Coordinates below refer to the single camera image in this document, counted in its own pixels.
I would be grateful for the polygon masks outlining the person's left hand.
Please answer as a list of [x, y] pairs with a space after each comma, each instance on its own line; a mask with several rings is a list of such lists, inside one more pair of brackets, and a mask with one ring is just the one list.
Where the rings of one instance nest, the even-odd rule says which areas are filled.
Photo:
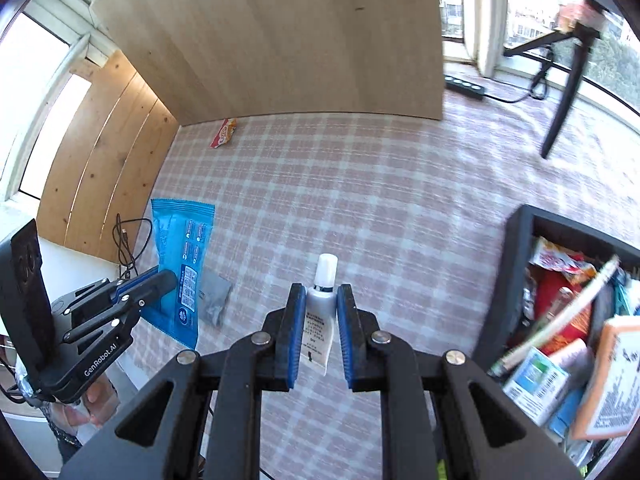
[[101, 428], [116, 413], [118, 407], [117, 390], [103, 374], [81, 396], [79, 404], [52, 403], [50, 419], [68, 434], [77, 434], [82, 426]]

